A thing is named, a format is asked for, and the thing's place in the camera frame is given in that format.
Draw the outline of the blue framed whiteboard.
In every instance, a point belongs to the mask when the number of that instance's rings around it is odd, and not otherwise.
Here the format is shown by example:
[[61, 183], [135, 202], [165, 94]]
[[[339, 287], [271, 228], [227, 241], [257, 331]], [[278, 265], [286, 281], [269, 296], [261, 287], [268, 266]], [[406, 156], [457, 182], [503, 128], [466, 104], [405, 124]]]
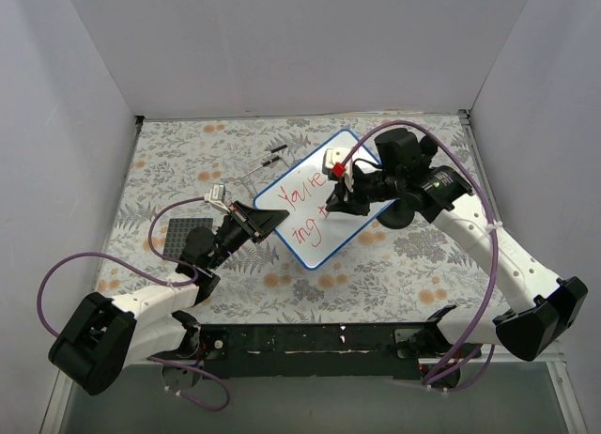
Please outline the blue framed whiteboard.
[[307, 270], [316, 270], [366, 228], [389, 204], [372, 203], [367, 216], [331, 213], [324, 217], [334, 182], [321, 173], [327, 148], [351, 148], [359, 137], [342, 129], [260, 191], [257, 209], [286, 209], [290, 215], [275, 233]]

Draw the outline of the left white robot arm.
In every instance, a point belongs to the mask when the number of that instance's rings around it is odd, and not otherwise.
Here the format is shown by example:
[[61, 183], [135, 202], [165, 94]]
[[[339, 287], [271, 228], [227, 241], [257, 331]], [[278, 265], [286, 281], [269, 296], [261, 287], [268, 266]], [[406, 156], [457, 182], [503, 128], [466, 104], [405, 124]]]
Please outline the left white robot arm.
[[99, 292], [86, 295], [56, 333], [49, 361], [89, 395], [97, 395], [123, 368], [157, 353], [193, 357], [201, 328], [187, 309], [211, 295], [220, 281], [215, 270], [247, 240], [264, 240], [288, 215], [285, 209], [234, 202], [217, 230], [190, 230], [167, 279], [151, 277], [148, 286], [111, 298]]

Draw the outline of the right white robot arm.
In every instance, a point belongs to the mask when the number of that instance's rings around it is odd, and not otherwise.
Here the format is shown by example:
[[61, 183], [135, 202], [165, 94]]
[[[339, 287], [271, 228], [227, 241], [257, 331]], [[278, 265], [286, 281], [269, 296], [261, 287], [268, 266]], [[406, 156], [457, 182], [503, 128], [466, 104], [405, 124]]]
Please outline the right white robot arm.
[[488, 275], [474, 313], [454, 305], [440, 309], [408, 340], [411, 348], [442, 357], [465, 343], [501, 345], [530, 362], [573, 325], [588, 288], [528, 253], [496, 219], [461, 163], [433, 166], [443, 144], [429, 132], [417, 137], [419, 128], [394, 121], [373, 129], [379, 162], [371, 172], [359, 167], [357, 147], [327, 149], [322, 172], [335, 185], [326, 210], [365, 216], [373, 204], [387, 202], [378, 219], [390, 229], [405, 228], [420, 214]]

